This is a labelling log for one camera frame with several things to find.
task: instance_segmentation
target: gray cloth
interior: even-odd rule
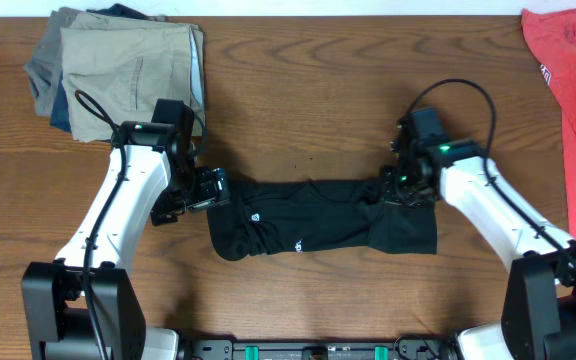
[[[111,135],[107,125],[78,104],[77,89],[95,98],[118,124],[150,121],[159,98],[183,100],[204,119],[203,34],[196,25],[80,13],[61,34],[62,84],[74,139]],[[193,135],[200,134],[196,124]]]
[[[79,10],[63,7],[53,11],[44,36],[39,40],[32,57],[24,65],[30,80],[30,92],[35,99],[35,113],[50,116],[57,95],[61,75],[61,33],[79,14]]]

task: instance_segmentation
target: white wall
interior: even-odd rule
[[[100,9],[115,2],[169,16],[518,15],[523,8],[576,8],[576,0],[0,0],[0,16],[48,16],[61,6]]]

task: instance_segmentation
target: white logo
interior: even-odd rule
[[[548,86],[550,86],[550,78],[552,77],[552,75],[550,74],[550,70],[548,70],[548,68],[544,64],[541,64],[541,66],[539,67],[539,70],[541,70],[541,75],[544,76],[544,80],[546,80],[546,84],[548,84]]]

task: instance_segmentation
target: table surface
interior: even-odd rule
[[[560,109],[518,17],[179,18],[206,34],[204,162],[259,181],[363,179],[393,163],[395,121],[426,86],[474,80],[499,112],[493,158],[567,227]],[[0,359],[29,357],[20,281],[70,239],[108,146],[33,111],[23,64],[45,18],[0,19]],[[484,141],[488,108],[462,85],[424,101],[454,138]],[[437,206],[439,254],[369,248],[222,260],[205,213],[146,226],[131,281],[149,325],[239,339],[394,339],[499,319],[507,274],[456,210]]]

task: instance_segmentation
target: black pants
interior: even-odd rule
[[[232,182],[230,190],[230,204],[207,210],[213,246],[226,260],[351,246],[437,252],[434,208],[386,204],[377,180]]]

